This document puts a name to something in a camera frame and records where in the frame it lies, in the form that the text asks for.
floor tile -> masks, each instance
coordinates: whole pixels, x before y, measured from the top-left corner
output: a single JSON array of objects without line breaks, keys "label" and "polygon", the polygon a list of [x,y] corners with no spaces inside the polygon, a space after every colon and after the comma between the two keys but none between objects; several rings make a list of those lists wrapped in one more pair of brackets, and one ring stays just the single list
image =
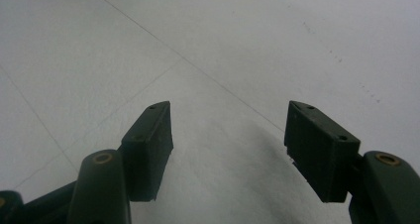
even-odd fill
[{"label": "floor tile", "polygon": [[420,1],[107,1],[279,129],[303,101],[420,170]]},{"label": "floor tile", "polygon": [[104,0],[0,1],[0,64],[64,149],[179,60]]},{"label": "floor tile", "polygon": [[60,153],[1,67],[0,138],[0,190],[13,189]]},{"label": "floor tile", "polygon": [[21,193],[24,203],[27,203],[75,180],[76,170],[65,155],[60,155],[15,189]]},{"label": "floor tile", "polygon": [[65,153],[79,167],[117,149],[139,115],[165,100],[174,150],[157,201],[132,203],[134,223],[349,223],[347,206],[321,203],[292,165],[280,130],[185,60]]}]

white surface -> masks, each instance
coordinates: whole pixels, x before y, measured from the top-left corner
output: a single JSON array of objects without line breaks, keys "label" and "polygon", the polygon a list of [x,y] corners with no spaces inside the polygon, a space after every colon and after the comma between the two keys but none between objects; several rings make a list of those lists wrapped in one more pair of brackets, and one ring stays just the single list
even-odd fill
[{"label": "white surface", "polygon": [[419,0],[0,0],[0,189],[25,201],[171,102],[174,151],[134,223],[350,223],[282,145],[312,104],[420,171]]}]

